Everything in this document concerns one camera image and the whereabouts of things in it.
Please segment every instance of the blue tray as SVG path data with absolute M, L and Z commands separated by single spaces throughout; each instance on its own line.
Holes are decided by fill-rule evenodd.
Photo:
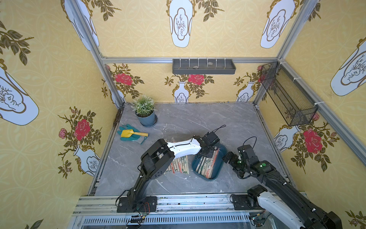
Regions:
M 218 153 L 218 155 L 217 155 L 217 158 L 216 158 L 215 164 L 213 165 L 212 176 L 211 176 L 211 178 L 210 178 L 210 179 L 208 179 L 208 178 L 204 177 L 203 175 L 198 174 L 198 173 L 196 172 L 196 169 L 197 169 L 198 163 L 199 163 L 199 161 L 200 161 L 200 159 L 201 159 L 201 157 L 202 157 L 202 156 L 198 156 L 198 155 L 196 155 L 196 156 L 194 157 L 193 162 L 192 162 L 192 169 L 193 169 L 193 172 L 194 172 L 197 176 L 199 176 L 199 177 L 201 177 L 202 179 L 207 180 L 207 181 L 213 181 L 213 180 L 215 180 L 215 179 L 217 178 L 217 176 L 219 175 L 220 170 L 221 170 L 221 168 L 222 168 L 222 166 L 223 166 L 223 164 L 224 164 L 223 157 L 227 154 L 227 149 L 226 149 L 226 147 L 225 147 L 224 145 L 222 145 L 222 144 L 218 143 L 218 144 L 216 144 L 215 146 L 217 146 L 217 147 L 219 148 L 219 153 Z

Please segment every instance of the black wire basket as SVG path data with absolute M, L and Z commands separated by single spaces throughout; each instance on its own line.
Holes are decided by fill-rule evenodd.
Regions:
M 279 62 L 263 65 L 260 79 L 287 125 L 296 126 L 311 121 L 318 106 Z

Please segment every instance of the yellow wallpaper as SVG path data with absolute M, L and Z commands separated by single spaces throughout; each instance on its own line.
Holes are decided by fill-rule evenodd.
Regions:
M 292 17 L 289 14 L 285 15 L 285 20 L 283 17 L 280 18 L 280 24 L 277 25 L 279 27 L 274 24 L 271 30 L 274 32 L 273 36 L 280 35 L 277 43 L 271 48 L 263 48 L 261 37 L 267 21 L 267 12 L 271 10 L 273 3 L 279 1 L 206 1 L 208 5 L 206 8 L 200 7 L 202 0 L 192 0 L 194 1 L 197 2 L 194 7 L 196 13 L 192 18 L 190 36 L 184 38 L 189 39 L 189 44 L 185 48 L 176 46 L 172 41 L 171 33 L 173 35 L 175 33 L 170 31 L 166 1 L 102 0 L 99 7 L 96 0 L 90 1 L 88 7 L 93 11 L 92 19 L 98 35 L 99 49 L 104 56 L 123 57 L 276 56 L 297 16 Z M 176 2 L 177 0 L 173 0 L 170 3 L 172 17 L 174 17 L 173 8 L 177 7 Z M 296 8 L 295 12 L 298 13 L 299 3 L 299 0 L 282 0 L 277 6 L 284 4 L 290 8 L 287 9 L 288 12 L 293 12 Z M 188 8 L 191 3 L 183 0 L 181 4 Z M 277 7 L 273 9 L 270 19 L 273 19 L 278 12 Z M 211 16 L 204 21 L 207 14 Z M 288 24 L 281 30 L 286 21 Z M 270 40 L 274 44 L 277 38 Z
M 109 64 L 117 89 L 125 101 L 146 94 L 156 102 L 175 102 L 174 92 L 184 81 L 188 102 L 252 101 L 260 86 L 260 64 L 235 64 L 234 75 L 173 76 L 171 64 Z
M 286 61 L 366 144 L 366 86 L 356 88 L 365 79 L 364 60 L 358 58 L 359 63 L 351 61 L 350 67 L 341 70 L 346 69 L 346 76 L 353 74 L 354 78 L 363 77 L 363 80 L 352 83 L 354 87 L 352 84 L 342 86 L 339 80 L 339 86 L 331 86 L 338 69 L 350 55 L 354 55 L 356 47 L 363 44 L 357 55 L 366 49 L 366 43 L 359 41 L 366 37 L 366 2 L 321 0 L 319 3 L 321 19 L 316 16 L 305 24 Z
M 72 130 L 70 123 L 58 115 L 70 118 L 73 113 L 69 107 L 74 110 L 74 106 L 83 115 L 91 110 L 87 122 L 94 125 L 92 129 L 102 128 L 100 135 L 92 135 L 96 138 L 92 147 L 101 156 L 116 108 L 112 103 L 105 103 L 100 92 L 102 76 L 66 19 L 59 0 L 1 1 L 0 21 L 0 62 L 5 63 L 7 73 L 39 109 L 38 116 L 27 125 L 0 119 L 0 228 L 25 228 L 27 224 L 31 227 L 42 219 L 40 229 L 66 228 L 79 196 L 85 195 L 90 187 L 92 176 L 79 172 L 78 156 L 73 156 L 72 151 L 66 153 L 66 165 L 61 160 L 63 155 L 58 156 L 68 148 L 74 149 L 64 146 L 67 133 L 74 141 L 74 133 L 83 136 L 88 124 L 83 127 L 78 124 Z M 11 42 L 9 49 L 2 46 L 6 44 L 5 34 Z M 24 56 L 19 57 L 21 52 L 26 54 L 26 65 L 22 63 Z M 7 99 L 11 98 L 10 94 L 8 91 Z M 92 112 L 95 113 L 93 123 L 90 122 Z M 60 133 L 62 128 L 67 133 Z M 60 166 L 67 166 L 67 179 Z
M 269 96 L 267 96 L 267 103 L 263 101 L 260 103 L 259 107 L 272 136 L 276 139 L 277 133 L 281 127 L 286 124 L 285 120 Z M 304 130 L 299 129 L 300 132 L 297 132 L 297 134 L 299 134 L 297 141 L 301 142 L 295 142 L 291 149 L 285 149 L 281 153 L 282 157 L 299 190 L 305 191 L 309 199 L 323 210 L 335 212 L 341 218 L 343 228 L 355 228 L 349 223 L 349 221 L 355 221 L 352 217 L 349 217 L 345 211 L 353 211 L 356 215 L 358 215 L 359 211 L 362 211 L 363 214 L 366 213 L 366 167 L 342 139 L 337 139 L 338 135 L 335 134 L 335 131 L 330 125 L 326 125 L 327 122 L 322 116 L 317 113 L 314 119 L 315 121 L 312 123 L 313 126 L 308 125 L 307 127 L 317 132 L 324 132 L 325 136 L 309 131 L 305 133 Z M 293 140 L 293 133 L 294 132 L 288 134 L 288 141 L 290 142 Z M 302 138 L 300 133 L 303 134 L 304 140 L 299 140 Z M 319 135 L 322 136 L 320 145 L 317 142 L 317 139 L 320 138 Z M 300 155 L 296 155 L 297 150 L 295 149 L 297 148 L 304 150 L 308 155 L 310 154 L 309 150 L 314 152 L 312 153 L 313 158 L 310 155 L 306 157 L 306 153 L 302 152 L 299 152 Z M 321 150 L 320 152 L 316 150 L 322 148 L 325 148 L 323 153 Z M 325 158 L 326 156 L 324 155 L 328 156 L 330 163 L 325 159 L 327 169 L 323 172 L 321 166 L 322 162 L 317 162 L 316 160 L 319 157 Z M 305 161 L 305 166 L 296 166 L 296 161 L 298 159 L 303 159 L 303 161 Z

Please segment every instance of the plant pot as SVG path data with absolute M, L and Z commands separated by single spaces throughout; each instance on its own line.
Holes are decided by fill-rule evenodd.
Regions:
M 138 120 L 140 121 L 140 123 L 143 125 L 143 126 L 146 126 L 146 127 L 149 127 L 149 126 L 152 126 L 156 123 L 155 121 L 155 111 L 153 111 L 149 116 L 147 117 L 140 117 L 137 115 L 137 113 L 135 112 Z

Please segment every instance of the yellow trowel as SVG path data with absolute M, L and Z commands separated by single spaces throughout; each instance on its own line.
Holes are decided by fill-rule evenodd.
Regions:
M 131 137 L 133 134 L 148 137 L 148 133 L 134 132 L 133 130 L 123 130 L 121 137 Z

